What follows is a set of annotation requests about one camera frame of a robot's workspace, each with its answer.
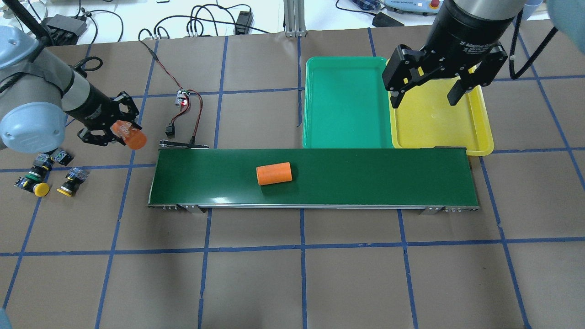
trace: green tray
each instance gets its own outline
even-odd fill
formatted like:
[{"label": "green tray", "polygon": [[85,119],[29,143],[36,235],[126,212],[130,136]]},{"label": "green tray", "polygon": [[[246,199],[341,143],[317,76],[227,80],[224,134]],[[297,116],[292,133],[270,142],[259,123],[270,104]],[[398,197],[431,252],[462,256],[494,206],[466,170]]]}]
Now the green tray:
[{"label": "green tray", "polygon": [[[290,162],[259,186],[256,167]],[[465,149],[162,149],[151,207],[476,210]]]},{"label": "green tray", "polygon": [[392,148],[383,57],[307,61],[304,148]]}]

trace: blue grid line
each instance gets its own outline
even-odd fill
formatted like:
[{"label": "blue grid line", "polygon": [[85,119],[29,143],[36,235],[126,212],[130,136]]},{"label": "blue grid line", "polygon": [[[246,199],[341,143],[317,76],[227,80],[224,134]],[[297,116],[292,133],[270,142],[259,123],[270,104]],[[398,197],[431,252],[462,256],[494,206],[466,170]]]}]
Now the blue grid line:
[{"label": "blue grid line", "polygon": [[373,244],[358,243],[358,244],[312,244],[305,245],[305,249],[343,249],[343,248],[387,248],[387,247],[402,247],[402,242],[376,242]]},{"label": "blue grid line", "polygon": [[[156,51],[159,48],[159,41],[157,40],[156,43],[154,44],[154,53],[156,54]],[[146,80],[146,86],[144,88],[144,97],[142,98],[142,105],[140,106],[140,115],[138,116],[138,124],[141,123],[142,121],[142,116],[144,114],[144,108],[146,106],[146,95],[148,94],[148,90],[150,88],[150,80],[152,79],[152,72],[154,70],[154,58],[152,58],[151,62],[150,62],[150,70],[148,73],[148,78]],[[108,282],[109,282],[109,275],[111,273],[112,270],[112,262],[113,262],[113,257],[114,257],[114,252],[116,250],[116,243],[118,242],[118,233],[120,231],[120,220],[122,218],[122,214],[124,212],[124,205],[126,203],[126,195],[128,193],[128,187],[130,185],[130,177],[132,176],[132,165],[134,164],[134,156],[136,154],[136,151],[132,150],[132,154],[130,155],[130,162],[128,164],[129,168],[128,168],[128,174],[126,175],[126,183],[124,185],[124,191],[122,193],[122,199],[120,201],[120,210],[118,212],[118,219],[116,220],[116,228],[114,229],[113,232],[113,238],[112,238],[112,245],[110,247],[110,251],[109,251],[109,256],[108,256],[108,265],[106,267],[106,272],[105,272],[105,276],[104,276],[104,284],[102,286],[102,293],[99,297],[99,306],[98,306],[98,312],[97,315],[95,317],[95,329],[99,328],[99,324],[102,320],[102,311],[104,309],[104,301],[105,301],[105,297],[106,297],[106,292],[108,290]]]},{"label": "blue grid line", "polygon": [[410,300],[410,311],[412,313],[412,325],[414,329],[418,329],[417,307],[414,302],[414,291],[412,289],[412,277],[410,275],[410,262],[408,261],[408,242],[406,240],[406,233],[404,232],[404,222],[402,220],[402,211],[398,212],[398,224],[400,226],[400,240],[402,246],[402,255],[404,257],[404,270],[406,272],[406,283],[408,286],[408,299]]},{"label": "blue grid line", "polygon": [[479,161],[481,164],[481,171],[483,172],[484,180],[486,181],[487,191],[490,195],[491,207],[494,210],[495,216],[495,223],[498,226],[498,231],[500,232],[501,243],[504,248],[504,254],[506,257],[506,261],[508,263],[508,269],[510,270],[510,276],[512,278],[512,285],[514,286],[514,293],[516,294],[516,300],[518,301],[518,307],[520,308],[520,314],[522,315],[522,321],[524,322],[524,327],[526,329],[531,329],[530,323],[528,322],[528,316],[526,314],[526,310],[524,309],[524,302],[522,301],[522,295],[520,294],[520,288],[518,286],[518,281],[516,280],[516,271],[514,270],[514,264],[512,264],[512,258],[510,257],[510,250],[508,250],[508,243],[504,234],[504,229],[501,225],[500,220],[500,213],[498,212],[498,207],[495,204],[495,197],[494,192],[491,189],[490,177],[487,174],[486,164],[483,160],[483,157],[479,157]]},{"label": "blue grid line", "polygon": [[[256,92],[283,92],[291,90],[305,90],[304,87],[290,87],[290,88],[269,88],[269,89],[245,89],[245,90],[226,90],[226,91],[204,91],[200,92],[202,96],[205,95],[219,95],[221,94],[250,94]],[[177,94],[155,94],[147,96],[132,96],[132,98],[161,98],[161,97],[175,97]]]},{"label": "blue grid line", "polygon": [[142,250],[116,250],[115,255],[155,255],[159,253],[199,253],[203,248],[174,248],[174,249],[142,249]]},{"label": "blue grid line", "polygon": [[462,241],[419,241],[407,242],[408,246],[461,246],[461,245],[494,245],[502,240],[462,240]]},{"label": "blue grid line", "polygon": [[565,152],[566,148],[550,149],[525,149],[525,150],[494,150],[492,154],[510,154],[510,153],[543,153],[543,152]]},{"label": "blue grid line", "polygon": [[551,76],[551,77],[536,77],[539,80],[564,80],[564,79],[582,79],[585,78],[585,74],[577,76]]},{"label": "blue grid line", "polygon": [[253,93],[257,93],[257,92],[279,92],[279,91],[292,91],[292,90],[298,90],[297,87],[294,88],[274,88],[274,89],[252,89],[252,90],[226,90],[226,91],[222,91],[222,94],[227,95],[227,94],[253,94]]},{"label": "blue grid line", "polygon": [[576,76],[550,76],[550,77],[536,77],[535,76],[535,77],[518,78],[516,80],[512,80],[511,78],[495,78],[493,81],[495,81],[495,82],[503,82],[503,81],[566,80],[566,79],[582,79],[582,78],[585,78],[585,75],[576,75]]},{"label": "blue grid line", "polygon": [[209,248],[209,252],[275,251],[275,250],[292,250],[292,249],[301,249],[301,245],[216,247],[216,248]]},{"label": "blue grid line", "polygon": [[298,105],[298,123],[297,128],[302,125],[302,93],[301,91],[304,89],[302,87],[302,70],[301,70],[301,38],[297,36],[297,105]]},{"label": "blue grid line", "polygon": [[[46,182],[49,179],[50,172],[44,178]],[[14,272],[12,273],[12,278],[10,279],[10,285],[8,286],[8,290],[6,291],[6,297],[4,297],[4,303],[2,304],[2,308],[6,309],[8,306],[8,301],[10,300],[10,295],[12,294],[12,288],[14,288],[14,283],[16,282],[16,276],[18,275],[18,271],[20,269],[20,263],[22,262],[22,258],[24,257],[26,245],[29,243],[30,233],[33,230],[33,225],[35,224],[37,213],[39,212],[40,203],[43,198],[37,198],[37,202],[35,205],[35,210],[33,211],[33,215],[30,218],[29,227],[26,230],[25,240],[22,242],[22,247],[20,248],[20,252],[18,255],[18,259],[16,260],[16,266],[14,267]]]},{"label": "blue grid line", "polygon": [[[218,95],[219,91],[201,91],[199,92],[199,94],[201,96],[205,96],[205,95]],[[153,95],[140,95],[140,96],[132,96],[132,98],[134,97],[145,97],[145,98],[160,98],[160,97],[176,97],[177,93],[175,92],[174,94],[153,94]]]},{"label": "blue grid line", "polygon": [[[520,41],[520,44],[522,45],[522,48],[524,49],[524,53],[526,54],[526,56],[530,57],[530,54],[528,53],[528,48],[526,47],[526,44],[524,43],[524,40],[522,39],[522,36],[520,35],[520,33],[518,34],[518,40]],[[530,67],[532,69],[532,72],[534,73],[534,76],[536,77],[536,83],[538,84],[538,88],[540,89],[541,94],[545,99],[546,106],[549,109],[550,115],[552,116],[552,118],[555,122],[555,125],[556,125],[557,129],[559,130],[560,137],[563,139],[563,143],[565,143],[565,147],[567,147],[567,151],[569,152],[569,157],[571,158],[571,161],[573,162],[573,167],[575,168],[575,171],[577,172],[577,176],[579,177],[579,181],[581,182],[581,187],[583,188],[583,190],[585,190],[585,179],[583,178],[583,174],[581,173],[581,169],[579,169],[579,164],[577,164],[577,159],[575,159],[575,155],[573,154],[571,146],[569,145],[569,140],[565,136],[565,132],[563,132],[563,128],[560,126],[559,119],[556,117],[555,110],[552,108],[552,104],[550,103],[550,100],[549,100],[548,96],[546,95],[545,89],[542,85],[541,78],[538,76],[538,73],[536,72],[536,68],[534,67],[534,65],[530,65]]]},{"label": "blue grid line", "polygon": [[197,311],[198,320],[197,320],[197,328],[201,329],[201,325],[203,324],[203,305],[204,305],[204,298],[203,294],[205,293],[205,281],[207,280],[207,259],[209,256],[209,237],[211,235],[211,215],[212,209],[209,209],[207,213],[207,225],[205,227],[205,248],[203,251],[203,265],[201,266],[201,290],[199,291],[199,309]]},{"label": "blue grid line", "polygon": [[218,112],[215,118],[215,139],[214,139],[214,149],[218,148],[218,140],[219,140],[219,121],[221,120],[221,103],[223,99],[223,78],[225,77],[225,61],[228,56],[228,37],[225,37],[225,41],[223,42],[223,55],[221,60],[221,76],[219,78],[219,97],[218,97]]},{"label": "blue grid line", "polygon": [[108,266],[106,267],[104,284],[102,285],[102,293],[99,297],[98,314],[95,317],[95,329],[99,328],[99,324],[102,320],[102,311],[104,310],[104,301],[106,299],[106,291],[108,290],[109,275],[110,275],[111,270],[112,270],[113,251],[116,249],[116,242],[118,241],[119,230],[120,230],[120,220],[117,220],[116,229],[114,230],[114,233],[113,233],[111,250],[108,252],[108,254],[109,254]]},{"label": "blue grid line", "polygon": [[509,244],[535,244],[550,242],[582,242],[585,237],[559,237],[559,238],[524,238],[524,239],[506,239]]},{"label": "blue grid line", "polygon": [[[556,238],[517,238],[506,239],[509,244],[542,244],[555,242],[583,242],[585,237],[556,237]],[[453,241],[414,241],[407,242],[408,246],[458,246],[458,245],[492,245],[501,243],[501,239],[489,240],[453,240]],[[272,246],[248,246],[248,247],[214,247],[208,248],[208,252],[250,252],[250,251],[279,251],[295,249],[348,249],[348,248],[398,248],[402,242],[377,242],[356,244],[310,244],[310,245],[272,245]],[[172,249],[124,249],[115,250],[114,255],[151,255],[158,253],[203,253],[205,248],[172,248]],[[109,250],[89,251],[27,251],[22,254],[30,256],[90,256],[109,255]],[[0,252],[0,257],[20,256],[20,252]]]},{"label": "blue grid line", "polygon": [[370,38],[371,55],[376,56],[376,47],[374,47],[374,38],[371,35],[371,29],[367,28],[367,35]]},{"label": "blue grid line", "polygon": [[307,322],[307,260],[305,257],[305,210],[299,211],[301,227],[301,300],[302,329],[308,328]]},{"label": "blue grid line", "polygon": [[109,250],[79,250],[79,251],[27,251],[23,256],[90,256],[109,255]]}]

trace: red wire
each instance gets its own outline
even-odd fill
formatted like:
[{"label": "red wire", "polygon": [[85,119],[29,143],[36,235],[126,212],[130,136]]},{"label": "red wire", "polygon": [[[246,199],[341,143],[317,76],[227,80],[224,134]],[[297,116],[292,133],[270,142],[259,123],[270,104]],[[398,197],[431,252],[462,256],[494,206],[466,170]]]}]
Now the red wire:
[{"label": "red wire", "polygon": [[181,84],[180,84],[180,83],[177,81],[177,79],[175,79],[175,77],[173,77],[173,75],[172,75],[172,74],[171,74],[171,73],[170,73],[170,72],[167,70],[167,68],[166,68],[166,67],[165,67],[165,66],[164,66],[164,65],[163,65],[163,64],[160,62],[160,60],[157,60],[156,62],[157,62],[159,65],[160,65],[160,67],[162,67],[162,68],[163,68],[163,70],[164,70],[164,71],[165,71],[165,72],[168,74],[168,76],[169,76],[169,77],[171,77],[171,79],[173,79],[173,81],[175,81],[175,83],[177,84],[177,86],[178,86],[180,89],[183,89],[183,87],[181,86]]},{"label": "red wire", "polygon": [[188,91],[193,92],[199,98],[199,115],[197,116],[197,122],[195,123],[195,129],[193,130],[193,135],[191,139],[195,139],[195,135],[197,134],[197,128],[199,127],[199,120],[201,119],[201,112],[203,112],[203,98],[201,98],[201,94],[196,92],[193,89],[188,89]]}]

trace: conveyor belt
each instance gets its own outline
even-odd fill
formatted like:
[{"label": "conveyor belt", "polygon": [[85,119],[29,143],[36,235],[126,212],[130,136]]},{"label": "conveyor belt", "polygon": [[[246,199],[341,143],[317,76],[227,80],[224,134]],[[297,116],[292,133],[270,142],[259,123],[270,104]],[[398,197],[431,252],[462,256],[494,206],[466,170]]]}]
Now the conveyor belt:
[{"label": "conveyor belt", "polygon": [[[256,167],[290,162],[293,181],[259,186]],[[162,149],[149,207],[479,208],[462,148]]]}]

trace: blue tape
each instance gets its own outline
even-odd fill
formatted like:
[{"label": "blue tape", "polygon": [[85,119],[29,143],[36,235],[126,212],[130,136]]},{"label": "blue tape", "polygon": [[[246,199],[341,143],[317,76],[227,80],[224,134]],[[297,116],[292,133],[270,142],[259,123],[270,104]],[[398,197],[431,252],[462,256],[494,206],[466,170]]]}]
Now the blue tape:
[{"label": "blue tape", "polygon": [[104,301],[106,299],[106,291],[108,290],[109,275],[112,270],[112,262],[114,256],[114,250],[116,249],[116,242],[118,241],[118,232],[120,231],[120,220],[116,222],[116,229],[113,233],[112,246],[109,251],[108,266],[106,267],[106,273],[104,277],[104,284],[102,285],[102,293],[99,296],[98,314],[95,317],[95,329],[99,328],[99,324],[102,320],[102,311],[104,310]]},{"label": "blue tape", "polygon": [[371,55],[376,56],[376,47],[374,46],[374,38],[371,35],[371,29],[367,28],[367,35],[370,38]]},{"label": "blue tape", "polygon": [[463,241],[420,241],[409,242],[408,246],[461,246],[461,245],[493,245],[501,240],[463,240]]},{"label": "blue tape", "polygon": [[[518,34],[518,40],[520,41],[520,44],[522,45],[522,48],[524,49],[524,53],[526,53],[526,56],[530,57],[530,55],[528,53],[528,48],[526,47],[526,44],[524,43],[524,40],[520,34]],[[534,73],[534,76],[536,77],[536,83],[538,84],[538,88],[540,89],[541,94],[545,99],[546,106],[549,109],[550,115],[552,116],[552,118],[555,122],[555,125],[556,125],[557,129],[559,130],[560,137],[563,139],[563,142],[565,143],[565,147],[567,147],[567,149],[569,151],[569,156],[571,158],[571,161],[573,162],[573,167],[575,168],[575,172],[577,173],[577,176],[579,177],[579,182],[581,182],[581,188],[583,190],[585,190],[585,179],[583,178],[583,174],[581,173],[581,169],[579,169],[579,164],[577,164],[577,159],[575,159],[575,155],[573,154],[573,151],[571,150],[571,146],[569,145],[569,140],[567,139],[565,132],[563,132],[563,128],[560,126],[560,122],[559,122],[558,118],[556,117],[555,110],[552,108],[552,104],[550,103],[548,96],[546,95],[545,89],[542,86],[541,78],[538,76],[538,73],[536,72],[536,68],[534,67],[534,65],[530,65],[530,66],[531,66],[532,72]]]},{"label": "blue tape", "polygon": [[525,150],[494,150],[492,154],[510,154],[510,153],[544,153],[544,152],[565,152],[566,148],[551,149],[525,149]]},{"label": "blue tape", "polygon": [[201,329],[203,323],[203,304],[204,304],[204,293],[205,293],[205,281],[207,280],[207,259],[209,255],[209,237],[211,235],[211,216],[212,209],[209,209],[207,213],[207,226],[205,227],[205,248],[203,253],[203,266],[201,267],[201,290],[199,291],[199,309],[197,322],[197,328]]},{"label": "blue tape", "polygon": [[24,256],[89,256],[89,255],[109,255],[109,250],[79,250],[79,251],[28,251]]},{"label": "blue tape", "polygon": [[298,88],[275,88],[275,89],[251,89],[251,90],[233,90],[233,91],[222,91],[223,95],[226,94],[252,94],[256,92],[280,92],[280,91],[292,91],[298,90]]},{"label": "blue tape", "polygon": [[[157,40],[154,44],[154,53],[159,48],[159,41]],[[144,113],[144,107],[146,106],[146,95],[148,95],[148,90],[150,88],[150,80],[152,79],[152,72],[154,71],[154,58],[152,58],[150,62],[150,70],[148,72],[148,78],[146,80],[146,86],[144,88],[144,97],[142,98],[142,105],[140,106],[140,114],[138,116],[138,124],[142,121],[142,115]],[[99,324],[102,320],[102,311],[104,309],[104,300],[106,297],[106,291],[108,290],[108,282],[109,282],[109,275],[112,270],[112,262],[113,257],[116,251],[116,243],[118,242],[118,233],[120,231],[120,219],[122,218],[122,214],[124,212],[124,206],[126,204],[126,195],[128,193],[128,187],[130,186],[130,178],[132,177],[132,166],[134,164],[134,156],[136,151],[132,150],[132,154],[130,155],[130,162],[128,164],[128,174],[126,175],[126,183],[124,185],[124,191],[122,193],[122,199],[120,201],[120,210],[118,211],[118,220],[116,221],[116,228],[113,233],[112,238],[112,246],[110,247],[109,257],[108,257],[108,266],[106,267],[106,273],[104,277],[104,284],[102,286],[102,293],[99,298],[99,306],[98,306],[98,314],[95,317],[95,329],[99,328]]]},{"label": "blue tape", "polygon": [[219,97],[218,97],[218,112],[215,118],[215,139],[214,139],[214,149],[218,148],[218,140],[219,140],[219,121],[221,120],[221,103],[223,98],[223,79],[225,77],[225,61],[228,56],[228,37],[225,37],[225,41],[223,42],[223,55],[222,55],[222,62],[221,62],[221,77],[219,79]]},{"label": "blue tape", "polygon": [[524,239],[506,239],[509,244],[537,244],[551,242],[581,242],[585,237],[559,237],[559,238],[524,238]]},{"label": "blue tape", "polygon": [[301,249],[300,245],[277,245],[277,246],[250,246],[250,247],[217,247],[209,248],[209,252],[246,252],[246,251],[274,251]]},{"label": "blue tape", "polygon": [[[44,181],[46,182],[49,179],[49,175],[51,173],[48,172],[47,176],[45,176]],[[6,296],[4,297],[4,303],[2,304],[2,308],[6,309],[8,306],[8,301],[10,300],[10,295],[12,294],[12,289],[14,288],[14,283],[16,282],[16,276],[18,275],[18,271],[20,269],[20,263],[22,262],[22,258],[24,256],[26,245],[29,243],[30,233],[33,230],[33,226],[35,224],[37,213],[39,212],[40,203],[43,198],[37,198],[37,202],[35,205],[35,210],[33,211],[33,215],[30,219],[29,227],[26,229],[25,240],[22,242],[22,247],[20,248],[18,259],[16,260],[16,266],[14,267],[14,272],[12,273],[12,278],[10,279],[10,285],[8,286],[8,290],[6,291]]]},{"label": "blue tape", "polygon": [[495,216],[495,223],[498,226],[498,231],[500,232],[500,238],[502,246],[504,247],[504,254],[506,257],[506,262],[508,263],[508,269],[510,270],[510,276],[512,278],[512,285],[514,286],[514,293],[516,294],[516,300],[518,301],[518,307],[520,308],[520,314],[522,315],[522,321],[524,322],[524,326],[526,329],[531,329],[530,323],[528,322],[528,316],[526,315],[526,310],[524,309],[524,302],[522,301],[522,295],[520,294],[520,288],[518,287],[518,281],[516,280],[516,272],[514,270],[514,265],[512,264],[512,258],[510,257],[510,251],[508,250],[508,244],[506,242],[506,237],[504,234],[504,229],[501,225],[500,220],[500,213],[498,212],[498,207],[495,204],[494,192],[491,188],[490,177],[487,174],[486,164],[483,160],[483,157],[479,158],[481,164],[481,171],[483,172],[484,180],[486,181],[487,191],[490,195],[491,207],[494,211]]},{"label": "blue tape", "polygon": [[301,228],[301,300],[302,300],[302,329],[307,329],[307,259],[305,256],[305,210],[299,211]]},{"label": "blue tape", "polygon": [[404,270],[406,272],[406,283],[408,286],[408,298],[410,300],[410,312],[412,313],[412,325],[414,329],[418,329],[417,306],[414,302],[414,291],[412,289],[412,277],[410,275],[410,261],[408,260],[408,245],[406,240],[406,233],[404,232],[404,222],[402,220],[402,211],[398,212],[398,224],[400,226],[400,240],[402,246],[402,255],[404,257]]}]

